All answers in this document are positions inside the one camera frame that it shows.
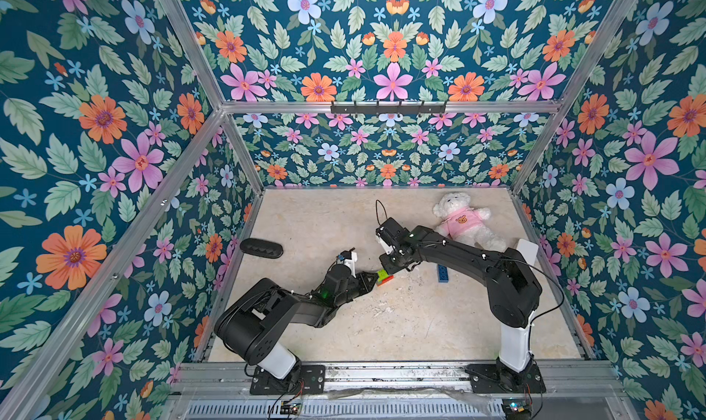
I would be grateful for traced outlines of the red lego brick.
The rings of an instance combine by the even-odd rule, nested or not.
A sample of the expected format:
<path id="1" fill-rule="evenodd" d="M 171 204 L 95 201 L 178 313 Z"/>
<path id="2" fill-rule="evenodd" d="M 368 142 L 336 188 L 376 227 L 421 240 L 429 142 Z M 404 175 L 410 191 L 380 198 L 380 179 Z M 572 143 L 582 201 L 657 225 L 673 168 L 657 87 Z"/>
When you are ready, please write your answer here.
<path id="1" fill-rule="evenodd" d="M 382 285 L 384 285 L 384 284 L 386 284 L 386 283 L 392 281 L 393 279 L 394 279 L 394 277 L 391 277 L 391 276 L 387 276 L 387 277 L 385 277 L 385 278 L 381 278 L 381 279 L 379 279 L 379 280 L 377 281 L 377 285 L 378 285 L 378 286 L 382 286 Z"/>

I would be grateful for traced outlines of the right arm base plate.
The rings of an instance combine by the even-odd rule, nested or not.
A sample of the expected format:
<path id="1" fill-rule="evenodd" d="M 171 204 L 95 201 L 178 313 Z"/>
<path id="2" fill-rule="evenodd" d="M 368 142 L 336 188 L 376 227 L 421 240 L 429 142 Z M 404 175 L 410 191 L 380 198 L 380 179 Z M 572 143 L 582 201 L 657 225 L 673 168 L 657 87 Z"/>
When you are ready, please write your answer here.
<path id="1" fill-rule="evenodd" d="M 500 359 L 491 363 L 469 364 L 465 372 L 475 394 L 545 394 L 540 368 L 531 358 L 522 371 L 514 371 Z"/>

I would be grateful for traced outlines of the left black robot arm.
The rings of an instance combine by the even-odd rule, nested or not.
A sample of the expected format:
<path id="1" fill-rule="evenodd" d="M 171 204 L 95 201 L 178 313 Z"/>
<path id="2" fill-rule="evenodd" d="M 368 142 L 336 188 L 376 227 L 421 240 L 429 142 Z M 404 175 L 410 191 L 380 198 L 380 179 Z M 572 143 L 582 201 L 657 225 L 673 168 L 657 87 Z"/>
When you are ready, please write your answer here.
<path id="1" fill-rule="evenodd" d="M 326 326 L 341 307 L 371 293 L 378 279 L 376 272 L 356 273 L 345 263 L 333 264 L 323 282 L 306 294 L 264 278 L 224 311 L 214 332 L 246 364 L 287 381 L 298 373 L 301 361 L 281 344 L 286 329 L 292 324 Z"/>

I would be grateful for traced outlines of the blue lego brick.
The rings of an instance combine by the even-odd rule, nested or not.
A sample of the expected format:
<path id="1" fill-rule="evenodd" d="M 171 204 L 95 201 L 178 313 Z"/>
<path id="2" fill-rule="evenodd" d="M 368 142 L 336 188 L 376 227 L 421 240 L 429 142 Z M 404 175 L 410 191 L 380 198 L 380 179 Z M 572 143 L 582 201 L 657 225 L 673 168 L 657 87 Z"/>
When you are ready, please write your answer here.
<path id="1" fill-rule="evenodd" d="M 439 283 L 448 283 L 450 280 L 448 268 L 443 265 L 438 265 L 437 269 Z"/>

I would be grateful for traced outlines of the lime green lego brick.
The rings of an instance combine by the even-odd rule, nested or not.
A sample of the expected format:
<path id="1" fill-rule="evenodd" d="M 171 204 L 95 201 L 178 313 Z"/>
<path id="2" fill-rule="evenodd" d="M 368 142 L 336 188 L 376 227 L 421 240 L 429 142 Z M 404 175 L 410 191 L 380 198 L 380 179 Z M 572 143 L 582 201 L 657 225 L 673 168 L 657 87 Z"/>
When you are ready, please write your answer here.
<path id="1" fill-rule="evenodd" d="M 378 275 L 378 280 L 381 278 L 385 278 L 387 276 L 390 276 L 384 269 L 378 270 L 377 275 Z"/>

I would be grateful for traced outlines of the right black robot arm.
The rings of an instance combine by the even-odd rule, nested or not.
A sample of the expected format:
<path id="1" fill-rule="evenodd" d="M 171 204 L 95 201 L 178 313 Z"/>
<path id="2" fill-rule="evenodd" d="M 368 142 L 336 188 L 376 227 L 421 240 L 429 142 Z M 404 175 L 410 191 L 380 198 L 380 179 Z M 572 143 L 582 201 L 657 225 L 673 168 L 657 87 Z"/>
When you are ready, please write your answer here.
<path id="1" fill-rule="evenodd" d="M 465 245 L 428 227 L 408 230 L 393 218 L 378 225 L 375 234 L 384 249 L 380 255 L 382 268 L 391 276 L 432 263 L 484 285 L 490 311 L 501 324 L 498 368 L 513 377 L 530 369 L 531 323 L 539 308 L 542 286 L 535 276 L 537 269 L 520 251 Z"/>

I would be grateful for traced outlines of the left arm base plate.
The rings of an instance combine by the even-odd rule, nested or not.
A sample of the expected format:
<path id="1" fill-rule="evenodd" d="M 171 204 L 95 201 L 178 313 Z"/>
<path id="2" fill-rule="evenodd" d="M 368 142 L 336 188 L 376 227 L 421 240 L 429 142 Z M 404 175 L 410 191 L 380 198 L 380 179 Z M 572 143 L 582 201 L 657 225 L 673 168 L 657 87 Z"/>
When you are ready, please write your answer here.
<path id="1" fill-rule="evenodd" d="M 296 364 L 292 371 L 283 379 L 257 366 L 251 381 L 251 395 L 281 395 L 281 394 L 322 394 L 325 386 L 324 365 Z"/>

